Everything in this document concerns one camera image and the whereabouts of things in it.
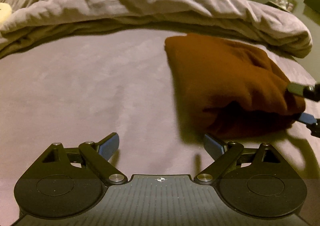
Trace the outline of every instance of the brown cloth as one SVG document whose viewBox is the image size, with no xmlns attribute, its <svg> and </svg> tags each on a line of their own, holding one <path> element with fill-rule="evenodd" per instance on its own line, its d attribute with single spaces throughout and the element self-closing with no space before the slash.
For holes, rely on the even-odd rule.
<svg viewBox="0 0 320 226">
<path fill-rule="evenodd" d="M 219 138 L 255 137 L 290 128 L 305 100 L 260 48 L 187 34 L 165 41 L 169 64 L 194 126 Z"/>
</svg>

